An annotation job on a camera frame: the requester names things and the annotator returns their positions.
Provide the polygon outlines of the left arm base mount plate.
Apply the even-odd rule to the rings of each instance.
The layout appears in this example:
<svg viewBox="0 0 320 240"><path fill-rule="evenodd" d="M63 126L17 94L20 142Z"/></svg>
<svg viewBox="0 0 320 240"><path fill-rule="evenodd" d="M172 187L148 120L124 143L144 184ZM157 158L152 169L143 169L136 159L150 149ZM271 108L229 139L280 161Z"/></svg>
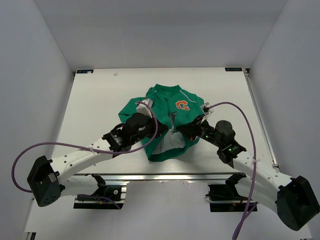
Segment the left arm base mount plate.
<svg viewBox="0 0 320 240"><path fill-rule="evenodd" d="M97 188L87 196L75 196L73 208L83 210L120 210L126 199L128 181L111 180L94 174Z"/></svg>

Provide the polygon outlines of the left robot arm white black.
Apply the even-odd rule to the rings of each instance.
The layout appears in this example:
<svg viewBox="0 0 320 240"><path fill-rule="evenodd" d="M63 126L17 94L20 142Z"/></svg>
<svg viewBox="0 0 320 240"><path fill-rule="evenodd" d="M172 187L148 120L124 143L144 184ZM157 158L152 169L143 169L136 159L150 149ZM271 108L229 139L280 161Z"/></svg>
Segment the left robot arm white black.
<svg viewBox="0 0 320 240"><path fill-rule="evenodd" d="M88 147L60 157L38 157L27 177L39 207L46 207L62 196L90 195L99 200L105 196L106 185L96 174L78 176L86 168L124 154L144 139L161 137L168 127L142 113L134 113L125 123L116 125Z"/></svg>

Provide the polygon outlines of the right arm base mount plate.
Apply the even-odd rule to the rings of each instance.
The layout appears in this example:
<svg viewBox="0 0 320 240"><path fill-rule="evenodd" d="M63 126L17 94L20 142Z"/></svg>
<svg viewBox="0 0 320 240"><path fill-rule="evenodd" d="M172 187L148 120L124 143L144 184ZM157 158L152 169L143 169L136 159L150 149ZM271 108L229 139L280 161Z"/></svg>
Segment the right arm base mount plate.
<svg viewBox="0 0 320 240"><path fill-rule="evenodd" d="M209 200L211 213L240 213L245 210L249 194L242 196L236 190L236 184L243 178L248 179L244 173L234 173L224 184L208 185L205 197Z"/></svg>

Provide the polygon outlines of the green jacket with white lining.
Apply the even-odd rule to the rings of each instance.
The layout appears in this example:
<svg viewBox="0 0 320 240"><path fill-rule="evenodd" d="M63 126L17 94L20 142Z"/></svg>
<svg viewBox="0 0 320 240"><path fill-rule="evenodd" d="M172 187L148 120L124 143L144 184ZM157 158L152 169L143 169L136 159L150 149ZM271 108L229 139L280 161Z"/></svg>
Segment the green jacket with white lining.
<svg viewBox="0 0 320 240"><path fill-rule="evenodd" d="M144 148L147 159L150 162L163 162L184 154L189 148L199 142L195 137L188 137L176 130L177 127L186 125L202 115L204 99L194 93L182 89L179 85L164 86L156 84L149 88L144 97L136 97L129 100L124 108L118 113L122 123L137 112L136 102L150 99L152 110L157 120L167 127L167 130L155 138Z"/></svg>

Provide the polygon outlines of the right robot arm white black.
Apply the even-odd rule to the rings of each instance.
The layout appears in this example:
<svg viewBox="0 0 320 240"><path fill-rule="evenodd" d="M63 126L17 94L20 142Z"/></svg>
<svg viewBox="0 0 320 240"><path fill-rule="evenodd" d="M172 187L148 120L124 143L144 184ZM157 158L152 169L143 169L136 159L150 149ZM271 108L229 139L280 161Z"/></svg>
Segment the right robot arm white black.
<svg viewBox="0 0 320 240"><path fill-rule="evenodd" d="M320 204L309 181L291 177L272 166L254 160L253 156L235 140L232 124L220 120L215 127L202 117L176 128L185 137L199 137L213 145L219 159L237 170L226 180L226 195L236 200L251 196L252 200L275 212L291 230L298 231L320 212Z"/></svg>

